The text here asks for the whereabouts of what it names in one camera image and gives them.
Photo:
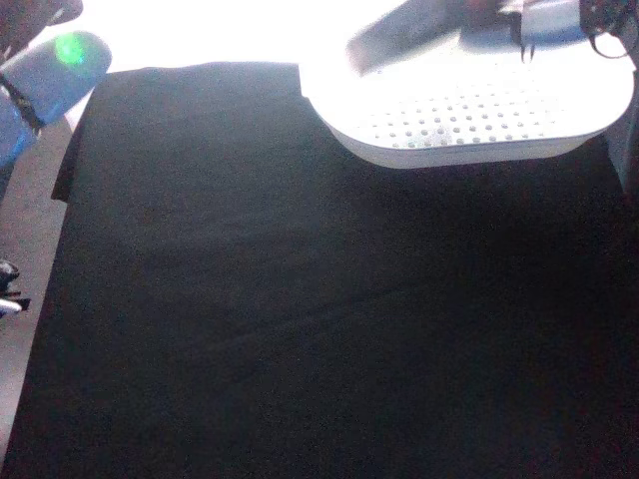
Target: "black fabric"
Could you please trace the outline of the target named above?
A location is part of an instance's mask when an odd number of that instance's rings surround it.
[[[295,66],[217,64],[111,75],[70,152],[2,478],[639,470],[601,138],[384,169]]]

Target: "green light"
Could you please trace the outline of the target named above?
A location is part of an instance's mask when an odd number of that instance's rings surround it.
[[[56,57],[65,65],[81,65],[84,63],[84,48],[73,33],[60,35],[56,38]]]

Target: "gray floor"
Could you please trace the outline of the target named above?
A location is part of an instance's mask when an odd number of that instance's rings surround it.
[[[29,311],[0,318],[0,467],[66,211],[51,191],[70,138],[65,121],[48,127],[16,163],[0,205],[0,257],[18,265],[14,285],[33,300]]]

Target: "black object on floor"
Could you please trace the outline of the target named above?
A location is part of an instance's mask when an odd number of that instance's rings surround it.
[[[148,69],[97,89],[56,196],[3,479],[639,470],[601,138],[389,170],[333,138],[295,66]]]

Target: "white basket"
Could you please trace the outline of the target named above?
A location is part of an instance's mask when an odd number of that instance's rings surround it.
[[[608,50],[618,40],[602,39]],[[391,168],[424,168],[569,152],[628,108],[629,58],[606,60],[588,42],[538,50],[529,64],[516,48],[476,54],[458,35],[437,48],[363,78],[343,49],[301,65],[303,94],[356,155]]]

